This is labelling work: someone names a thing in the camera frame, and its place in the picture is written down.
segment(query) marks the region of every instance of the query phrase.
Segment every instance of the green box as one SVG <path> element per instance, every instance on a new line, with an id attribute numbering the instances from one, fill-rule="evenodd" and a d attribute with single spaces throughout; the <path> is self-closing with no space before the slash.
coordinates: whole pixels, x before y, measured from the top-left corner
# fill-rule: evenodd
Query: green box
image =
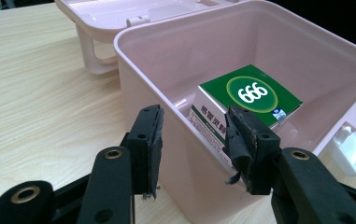
<path id="1" fill-rule="evenodd" d="M 201 84 L 195 94 L 189 120 L 192 125 L 224 154 L 226 122 L 229 105 L 240 105 L 253 111 L 271 129 L 275 129 L 301 102 L 265 72 L 250 64 Z"/>

